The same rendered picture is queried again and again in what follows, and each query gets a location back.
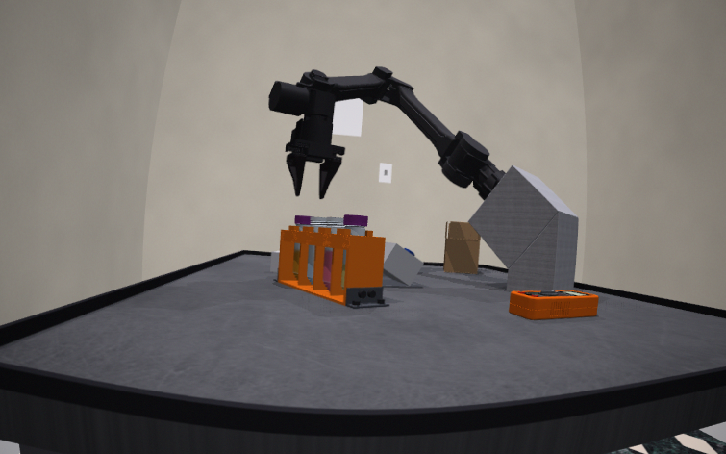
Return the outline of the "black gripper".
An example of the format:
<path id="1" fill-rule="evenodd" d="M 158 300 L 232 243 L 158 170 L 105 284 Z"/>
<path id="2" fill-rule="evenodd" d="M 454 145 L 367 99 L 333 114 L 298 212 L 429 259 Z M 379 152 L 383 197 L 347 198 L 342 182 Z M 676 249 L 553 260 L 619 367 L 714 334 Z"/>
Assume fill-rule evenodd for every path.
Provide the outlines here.
<path id="1" fill-rule="evenodd" d="M 342 157 L 337 157 L 337 154 L 344 155 L 345 147 L 331 145 L 332 127 L 333 119 L 329 117 L 319 120 L 319 115 L 305 116 L 301 139 L 294 139 L 286 144 L 286 152 L 291 152 L 287 155 L 287 165 L 296 196 L 300 195 L 306 162 L 322 163 L 319 166 L 319 199 L 324 198 L 341 166 Z"/>

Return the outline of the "black table edge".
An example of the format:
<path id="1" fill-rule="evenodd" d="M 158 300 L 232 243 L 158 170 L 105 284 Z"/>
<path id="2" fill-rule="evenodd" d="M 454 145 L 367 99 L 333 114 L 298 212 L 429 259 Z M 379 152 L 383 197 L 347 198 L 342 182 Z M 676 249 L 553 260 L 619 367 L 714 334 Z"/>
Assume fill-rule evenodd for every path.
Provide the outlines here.
<path id="1" fill-rule="evenodd" d="M 0 346 L 243 254 L 108 291 L 0 325 Z M 592 290 L 704 315 L 726 310 L 574 282 Z M 508 427 L 598 413 L 726 386 L 726 366 L 628 385 L 507 402 L 419 409 L 319 409 L 273 406 L 150 391 L 0 362 L 0 389 L 121 414 L 241 431 L 332 437 L 384 437 Z"/>

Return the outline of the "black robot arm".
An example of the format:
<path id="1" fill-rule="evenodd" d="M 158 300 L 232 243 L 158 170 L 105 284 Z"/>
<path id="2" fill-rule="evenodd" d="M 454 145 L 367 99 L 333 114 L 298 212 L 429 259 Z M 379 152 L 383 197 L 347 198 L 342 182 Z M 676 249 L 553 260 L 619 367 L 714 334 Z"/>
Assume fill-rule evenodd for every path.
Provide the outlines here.
<path id="1" fill-rule="evenodd" d="M 456 135 L 450 132 L 415 97 L 413 87 L 392 74 L 389 69 L 376 66 L 367 75 L 329 78 L 313 69 L 304 72 L 296 85 L 275 81 L 268 106 L 274 112 L 304 117 L 319 115 L 319 120 L 324 120 L 334 118 L 337 101 L 360 98 L 369 105 L 378 100 L 394 105 L 436 147 L 443 175 L 464 189 L 473 181 L 473 187 L 485 201 L 505 172 L 499 171 L 488 159 L 489 152 L 481 143 L 463 131 Z"/>

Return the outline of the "brown cardboard box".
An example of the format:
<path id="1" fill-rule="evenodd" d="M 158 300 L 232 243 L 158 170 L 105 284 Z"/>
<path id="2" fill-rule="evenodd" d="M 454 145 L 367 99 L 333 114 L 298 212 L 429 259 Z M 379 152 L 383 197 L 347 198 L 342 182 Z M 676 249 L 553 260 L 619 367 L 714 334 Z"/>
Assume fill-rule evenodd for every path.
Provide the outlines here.
<path id="1" fill-rule="evenodd" d="M 468 222 L 450 221 L 446 224 L 444 272 L 478 274 L 479 234 Z"/>

